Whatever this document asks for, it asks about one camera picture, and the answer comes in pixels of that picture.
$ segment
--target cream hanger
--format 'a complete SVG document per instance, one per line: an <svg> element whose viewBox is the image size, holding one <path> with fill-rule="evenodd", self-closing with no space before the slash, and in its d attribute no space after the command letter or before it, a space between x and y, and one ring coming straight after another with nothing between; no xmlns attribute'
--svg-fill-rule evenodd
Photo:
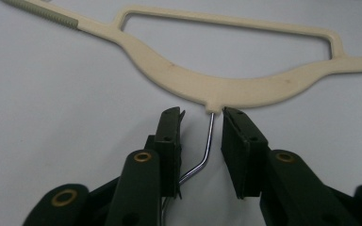
<svg viewBox="0 0 362 226"><path fill-rule="evenodd" d="M224 106L245 108L274 104L302 92L325 75L362 73L362 56L354 57L345 54L339 35L328 29L142 6L123 8L111 24L102 24L41 0L2 1L117 43L149 79L175 95L205 105L208 113L220 113ZM209 76L175 65L142 41L124 33L123 22L130 14L319 37L329 41L331 59L259 78L236 79Z"/></svg>

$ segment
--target white surface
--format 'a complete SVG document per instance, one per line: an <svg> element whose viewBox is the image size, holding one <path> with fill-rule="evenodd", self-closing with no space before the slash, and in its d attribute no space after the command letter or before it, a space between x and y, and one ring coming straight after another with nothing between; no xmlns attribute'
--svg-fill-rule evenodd
<svg viewBox="0 0 362 226"><path fill-rule="evenodd" d="M337 31L349 55L362 56L362 0L52 3L102 22L132 3L320 26ZM265 76L329 55L321 40L232 27L131 17L125 31L180 66L218 76ZM125 157L155 133L160 113L176 105L187 111L186 171L205 148L209 117L201 105L154 85L115 44L0 2L0 225L21 225L56 186L94 190L119 176ZM271 148L299 154L325 184L349 195L362 185L362 73L331 75L290 100L244 111ZM221 132L219 116L210 162L183 185L169 226L264 225L258 199L236 198Z"/></svg>

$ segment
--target metal rivet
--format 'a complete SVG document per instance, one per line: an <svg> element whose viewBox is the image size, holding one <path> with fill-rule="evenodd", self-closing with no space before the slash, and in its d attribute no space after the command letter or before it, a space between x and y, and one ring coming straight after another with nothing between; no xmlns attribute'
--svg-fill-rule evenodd
<svg viewBox="0 0 362 226"><path fill-rule="evenodd" d="M137 153L134 155L134 160L137 162L147 162L152 156L149 153Z"/></svg>
<svg viewBox="0 0 362 226"><path fill-rule="evenodd" d="M164 137L163 139L164 139L164 141L172 141L171 137Z"/></svg>
<svg viewBox="0 0 362 226"><path fill-rule="evenodd" d="M278 153L275 155L275 157L285 163L293 163L295 162L295 158L290 153Z"/></svg>
<svg viewBox="0 0 362 226"><path fill-rule="evenodd" d="M72 203L76 197L77 197L76 190L64 189L54 196L51 203L55 207L61 207L61 206L65 206L65 205Z"/></svg>

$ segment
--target clamp jaw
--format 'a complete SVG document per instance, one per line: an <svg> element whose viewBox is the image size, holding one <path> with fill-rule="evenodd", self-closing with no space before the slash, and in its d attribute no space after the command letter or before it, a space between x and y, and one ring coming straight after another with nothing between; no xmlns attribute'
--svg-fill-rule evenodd
<svg viewBox="0 0 362 226"><path fill-rule="evenodd" d="M127 156L122 175L89 192L59 186L34 207L24 226L161 225L162 198L180 194L179 107L164 111L144 149ZM362 225L362 186L353 197L324 185L296 153L272 151L242 111L223 111L222 154L237 197L259 197L267 225Z"/></svg>
<svg viewBox="0 0 362 226"><path fill-rule="evenodd" d="M362 186L353 197L324 185L296 153L271 151L242 111L223 111L222 154L239 199L257 197L267 225L362 225Z"/></svg>

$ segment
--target metal wire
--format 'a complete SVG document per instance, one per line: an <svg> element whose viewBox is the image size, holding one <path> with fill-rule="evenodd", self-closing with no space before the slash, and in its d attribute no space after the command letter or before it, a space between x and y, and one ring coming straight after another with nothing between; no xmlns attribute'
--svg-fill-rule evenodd
<svg viewBox="0 0 362 226"><path fill-rule="evenodd" d="M211 148L211 139L213 138L213 125L214 125L214 113L210 114L210 124L208 126L208 132L207 132L207 142L206 142L206 149L204 158L202 161L196 165L194 168L188 170L184 175L181 176L179 180L179 184L183 185L187 180L189 180L191 177L196 175L199 171L201 171L207 164L208 156L210 154L210 148ZM162 203L161 208L161 225L165 226L165 219L166 219L166 212L167 212L167 206L169 205L170 199L165 198L164 202Z"/></svg>

